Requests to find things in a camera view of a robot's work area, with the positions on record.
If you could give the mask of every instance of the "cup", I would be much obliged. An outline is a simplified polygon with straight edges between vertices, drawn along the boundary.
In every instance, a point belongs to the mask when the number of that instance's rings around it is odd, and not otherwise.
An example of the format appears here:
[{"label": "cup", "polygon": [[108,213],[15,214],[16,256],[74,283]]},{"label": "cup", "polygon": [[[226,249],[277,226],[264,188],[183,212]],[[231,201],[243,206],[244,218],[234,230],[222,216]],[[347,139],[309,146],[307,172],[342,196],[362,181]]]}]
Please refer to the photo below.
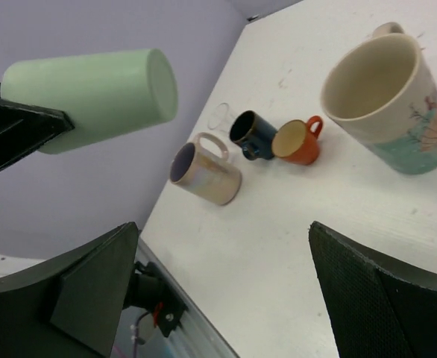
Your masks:
[{"label": "cup", "polygon": [[230,129],[230,140],[242,149],[248,160],[274,158],[271,141],[277,129],[252,110],[242,113]]},{"label": "cup", "polygon": [[228,137],[237,115],[228,103],[220,103],[209,118],[207,127],[221,136]]},{"label": "cup", "polygon": [[75,129],[39,150],[57,154],[172,120],[177,84],[158,49],[14,63],[1,97],[66,112]]},{"label": "cup", "polygon": [[395,22],[345,55],[321,106],[335,123],[404,174],[437,167],[437,87],[418,42]]},{"label": "cup", "polygon": [[320,116],[313,116],[306,123],[299,119],[290,121],[278,130],[271,150],[275,157],[308,166],[320,155],[318,136],[322,129],[323,119]]},{"label": "cup", "polygon": [[[205,149],[201,145],[201,139],[215,143],[221,156]],[[227,160],[227,146],[219,138],[209,133],[199,133],[175,156],[169,180],[214,204],[228,204],[240,189],[242,173]]]}]

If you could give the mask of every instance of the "black mug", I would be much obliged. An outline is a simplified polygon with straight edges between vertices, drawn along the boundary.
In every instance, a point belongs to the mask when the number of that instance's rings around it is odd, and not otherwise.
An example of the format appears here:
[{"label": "black mug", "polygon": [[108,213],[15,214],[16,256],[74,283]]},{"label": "black mug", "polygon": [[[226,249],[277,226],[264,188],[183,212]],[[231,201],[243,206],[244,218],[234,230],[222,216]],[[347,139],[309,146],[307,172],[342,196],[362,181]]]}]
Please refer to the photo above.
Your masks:
[{"label": "black mug", "polygon": [[277,129],[252,110],[242,113],[232,125],[229,138],[248,160],[274,158],[271,142]]}]

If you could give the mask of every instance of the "white table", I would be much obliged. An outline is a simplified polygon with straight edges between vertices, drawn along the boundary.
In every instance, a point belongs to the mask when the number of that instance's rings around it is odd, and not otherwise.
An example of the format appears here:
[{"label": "white table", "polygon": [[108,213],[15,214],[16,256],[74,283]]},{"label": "white table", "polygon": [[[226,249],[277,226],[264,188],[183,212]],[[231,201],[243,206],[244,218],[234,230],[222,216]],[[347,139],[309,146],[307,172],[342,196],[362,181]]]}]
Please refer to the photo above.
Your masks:
[{"label": "white table", "polygon": [[[437,2],[304,0],[243,32],[192,134],[225,101],[277,127],[322,114],[326,74],[378,25],[419,37],[437,81]],[[235,164],[244,181],[216,207],[168,183],[142,238],[243,357],[337,357],[308,245],[318,220],[437,272],[437,169],[393,172],[330,121],[306,168]]]}]

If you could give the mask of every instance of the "small orange cup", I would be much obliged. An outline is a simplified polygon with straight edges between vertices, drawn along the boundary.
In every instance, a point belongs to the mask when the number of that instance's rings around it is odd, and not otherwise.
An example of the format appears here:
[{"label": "small orange cup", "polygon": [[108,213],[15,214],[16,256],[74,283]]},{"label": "small orange cup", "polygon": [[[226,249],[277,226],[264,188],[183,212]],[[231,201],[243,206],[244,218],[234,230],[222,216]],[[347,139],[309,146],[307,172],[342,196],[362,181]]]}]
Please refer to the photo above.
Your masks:
[{"label": "small orange cup", "polygon": [[318,136],[323,129],[323,119],[313,116],[305,123],[299,119],[286,123],[273,138],[271,150],[275,157],[290,163],[308,166],[320,155]]}]

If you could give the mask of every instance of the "gray wall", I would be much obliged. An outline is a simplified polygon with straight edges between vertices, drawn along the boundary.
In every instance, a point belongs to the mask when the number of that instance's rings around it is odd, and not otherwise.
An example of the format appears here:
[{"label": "gray wall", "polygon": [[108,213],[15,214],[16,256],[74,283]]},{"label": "gray wall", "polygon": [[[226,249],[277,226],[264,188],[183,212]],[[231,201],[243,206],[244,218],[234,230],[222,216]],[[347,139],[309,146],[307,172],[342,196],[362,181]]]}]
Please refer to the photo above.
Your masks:
[{"label": "gray wall", "polygon": [[[245,23],[226,0],[0,1],[0,79],[18,60],[158,47],[180,93],[168,124],[0,173],[0,252],[49,258],[122,222],[143,226]],[[116,337],[128,354],[135,315]]]},{"label": "gray wall", "polygon": [[245,18],[255,15],[268,15],[301,0],[229,0]]}]

